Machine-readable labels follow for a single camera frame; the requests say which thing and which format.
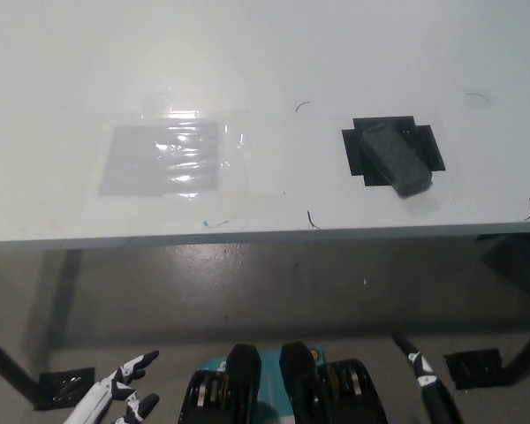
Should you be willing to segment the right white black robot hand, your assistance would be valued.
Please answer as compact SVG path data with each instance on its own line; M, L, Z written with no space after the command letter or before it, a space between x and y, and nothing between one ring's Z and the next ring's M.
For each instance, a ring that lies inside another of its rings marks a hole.
M453 397L423 353L399 332L393 332L392 338L413 369L430 422L432 424L463 424L464 421Z

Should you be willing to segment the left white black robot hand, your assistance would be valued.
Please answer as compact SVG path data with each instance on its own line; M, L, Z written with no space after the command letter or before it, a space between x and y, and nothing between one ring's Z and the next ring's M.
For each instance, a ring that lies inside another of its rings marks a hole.
M96 382L74 407L64 424L100 423L114 401L126 402L125 413L116 419L115 423L142 423L155 409L160 398L151 393L140 399L138 391L130 384L143 378L146 374L145 368L158 356L158 350L140 355Z

